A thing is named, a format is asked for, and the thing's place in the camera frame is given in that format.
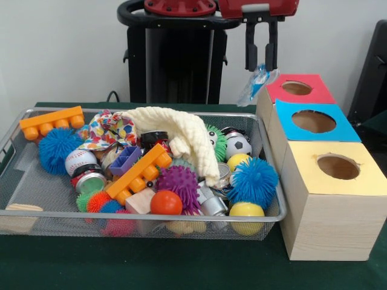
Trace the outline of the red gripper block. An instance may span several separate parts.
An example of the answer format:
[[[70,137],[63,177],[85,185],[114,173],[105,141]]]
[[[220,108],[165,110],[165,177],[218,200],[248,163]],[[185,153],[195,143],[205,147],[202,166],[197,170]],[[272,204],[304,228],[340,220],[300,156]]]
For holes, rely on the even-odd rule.
[[[245,69],[254,72],[258,65],[258,47],[255,45],[255,27],[258,22],[269,22],[269,43],[265,47],[267,71],[278,68],[278,21],[294,16],[298,0],[226,0],[217,1],[222,20],[219,24],[238,24],[246,19],[246,64]]]

